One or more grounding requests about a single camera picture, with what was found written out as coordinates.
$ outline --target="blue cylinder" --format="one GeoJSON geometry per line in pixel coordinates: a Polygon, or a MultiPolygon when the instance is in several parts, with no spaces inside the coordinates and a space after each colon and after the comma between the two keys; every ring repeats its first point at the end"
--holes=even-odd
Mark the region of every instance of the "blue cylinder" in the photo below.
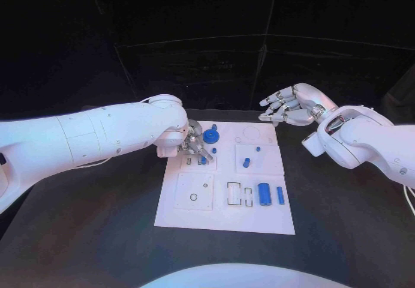
{"type": "Polygon", "coordinates": [[[271,205],[271,193],[269,193],[269,184],[259,183],[258,184],[258,193],[259,193],[259,204],[261,206],[271,205]]]}
{"type": "Polygon", "coordinates": [[[203,141],[207,144],[216,143],[219,140],[219,133],[217,133],[217,126],[216,124],[212,125],[212,129],[207,129],[203,132],[203,141]]]}
{"type": "Polygon", "coordinates": [[[242,166],[243,166],[245,168],[249,167],[249,162],[251,162],[251,159],[249,159],[249,158],[245,158],[245,161],[243,161],[243,164],[242,164],[242,166]]]}
{"type": "Polygon", "coordinates": [[[278,193],[278,201],[279,201],[279,205],[284,205],[284,194],[282,194],[282,188],[276,187],[276,193],[278,193]]]}

